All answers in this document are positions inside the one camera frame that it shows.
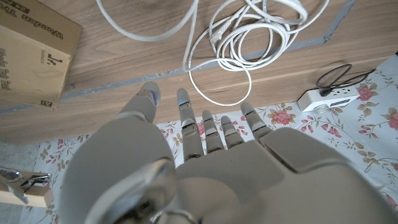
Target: gray tape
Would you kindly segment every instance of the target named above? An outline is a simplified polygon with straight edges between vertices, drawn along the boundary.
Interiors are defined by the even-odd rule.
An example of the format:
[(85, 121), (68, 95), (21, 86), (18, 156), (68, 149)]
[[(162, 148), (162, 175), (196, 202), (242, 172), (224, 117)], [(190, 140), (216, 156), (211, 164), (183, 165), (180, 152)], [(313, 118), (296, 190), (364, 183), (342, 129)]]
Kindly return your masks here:
[(333, 22), (330, 24), (329, 28), (326, 30), (324, 38), (325, 42), (330, 40), (331, 35), (335, 32), (337, 27), (340, 25), (340, 22), (347, 16), (349, 10), (354, 6), (356, 0), (347, 0), (345, 5), (340, 9), (340, 12), (337, 14)]

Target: cable plug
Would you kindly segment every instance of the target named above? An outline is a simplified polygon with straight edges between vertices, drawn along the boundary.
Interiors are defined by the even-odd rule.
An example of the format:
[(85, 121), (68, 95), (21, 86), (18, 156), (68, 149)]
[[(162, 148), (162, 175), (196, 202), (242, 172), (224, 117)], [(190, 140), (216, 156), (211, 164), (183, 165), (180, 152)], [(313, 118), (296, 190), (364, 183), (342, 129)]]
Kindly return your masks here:
[(221, 40), (221, 38), (223, 37), (224, 32), (231, 25), (232, 21), (233, 21), (232, 19), (229, 19), (228, 21), (226, 21), (222, 27), (220, 27), (215, 33), (213, 33), (210, 36), (209, 39), (210, 39), (210, 43), (211, 44), (216, 44), (217, 41)]

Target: power strip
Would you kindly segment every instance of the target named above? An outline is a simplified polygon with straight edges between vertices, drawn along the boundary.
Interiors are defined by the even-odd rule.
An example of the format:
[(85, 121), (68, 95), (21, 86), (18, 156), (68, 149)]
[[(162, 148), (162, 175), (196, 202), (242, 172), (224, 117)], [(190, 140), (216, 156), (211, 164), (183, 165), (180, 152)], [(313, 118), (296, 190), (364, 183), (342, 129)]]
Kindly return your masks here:
[(308, 112), (317, 111), (318, 108), (345, 106), (358, 97), (359, 93), (354, 86), (334, 89), (327, 96), (321, 96), (320, 89), (316, 89), (306, 91), (297, 103), (301, 111)]

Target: floral tablecloth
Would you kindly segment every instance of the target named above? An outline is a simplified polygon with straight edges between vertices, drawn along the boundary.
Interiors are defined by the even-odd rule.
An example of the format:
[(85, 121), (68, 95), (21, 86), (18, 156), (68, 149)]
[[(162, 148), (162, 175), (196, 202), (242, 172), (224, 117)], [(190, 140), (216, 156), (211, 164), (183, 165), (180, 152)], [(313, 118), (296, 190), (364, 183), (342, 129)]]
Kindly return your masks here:
[[(342, 153), (398, 211), (398, 57), (395, 55), (384, 62), (357, 87), (361, 95), (357, 100), (327, 113), (302, 113), (296, 102), (263, 106), (257, 108), (257, 112), (272, 129), (299, 129)], [(219, 132), (222, 132), (220, 118), (224, 115), (231, 118), (245, 141), (253, 139), (240, 111), (214, 115)], [(205, 148), (201, 117), (197, 118), (197, 123)], [(161, 123), (158, 127), (169, 143), (176, 165), (182, 164), (180, 121)], [(60, 222), (58, 208), (62, 202), (59, 194), (65, 169), (76, 150), (89, 137), (78, 136), (40, 144), (34, 170), (51, 173), (49, 187), (53, 189), (55, 200), (48, 209), (25, 207), (21, 224)]]

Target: wooden surface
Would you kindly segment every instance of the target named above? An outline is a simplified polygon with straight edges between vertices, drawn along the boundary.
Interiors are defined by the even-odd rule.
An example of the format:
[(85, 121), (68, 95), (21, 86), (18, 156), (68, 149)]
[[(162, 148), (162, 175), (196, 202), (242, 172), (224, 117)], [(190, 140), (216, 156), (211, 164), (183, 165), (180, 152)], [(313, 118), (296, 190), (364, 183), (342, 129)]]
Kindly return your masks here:
[(32, 186), (25, 194), (29, 201), (28, 204), (25, 204), (13, 193), (10, 193), (7, 187), (0, 184), (0, 203), (48, 208), (54, 200), (52, 191), (48, 187)]
[[(136, 42), (113, 30), (99, 14), (94, 1), (68, 0), (62, 4), (49, 0), (44, 2), (83, 26), (83, 36), (68, 80), (75, 88), (68, 88), (66, 93), (181, 67), (187, 26), (179, 35), (160, 43)], [(138, 2), (142, 5), (136, 5), (137, 8), (147, 1)], [(143, 16), (151, 18), (145, 22), (146, 26), (142, 20), (140, 22), (139, 16), (145, 14), (145, 10), (135, 10), (133, 14), (126, 11), (127, 7), (124, 6), (131, 5), (130, 1), (120, 1), (119, 5), (109, 8), (109, 13), (129, 30), (155, 34), (154, 29), (159, 31), (160, 28), (171, 27), (173, 22), (175, 24), (182, 17), (180, 9), (188, 8), (190, 1), (182, 2), (176, 7), (178, 10), (175, 15), (170, 18), (164, 19), (165, 14), (159, 13), (161, 10), (153, 14), (154, 17)], [(199, 18), (197, 30), (203, 30), (207, 26), (204, 21), (208, 21), (220, 2), (201, 1), (199, 15), (204, 16)], [(300, 33), (298, 40), (322, 36), (344, 2), (332, 1), (320, 20)], [(110, 2), (105, 1), (106, 7), (110, 6), (108, 3)], [(158, 25), (156, 18), (167, 22)], [(355, 71), (376, 67), (398, 49), (396, 21), (397, 1), (357, 1), (326, 44), (286, 52), (269, 66), (252, 71), (253, 88), (248, 101), (253, 106), (262, 106), (297, 100), (305, 90), (315, 87), (315, 81), (321, 74), (342, 63), (352, 63)], [(244, 47), (247, 47), (248, 52), (260, 50), (258, 44), (255, 44), (258, 40), (256, 35), (252, 35), (251, 38), (252, 41), (248, 41)], [(203, 50), (198, 50), (198, 58), (211, 56), (209, 49), (205, 48), (206, 45), (207, 43), (203, 44)], [(248, 87), (244, 73), (231, 73), (220, 68), (195, 72), (194, 77), (209, 97), (223, 103), (237, 101), (246, 93)], [(239, 106), (220, 107), (205, 101), (193, 89), (187, 75), (163, 78), (156, 82), (162, 92), (156, 123), (179, 119), (175, 97), (179, 88), (187, 89), (197, 116), (201, 115), (204, 109), (209, 109), (212, 113), (239, 109)], [(0, 119), (0, 140), (27, 143), (92, 133), (113, 119), (142, 85), (143, 83), (113, 88), (63, 100), (56, 111), (28, 108), (3, 114)], [(0, 108), (12, 105), (15, 103), (2, 101)]]

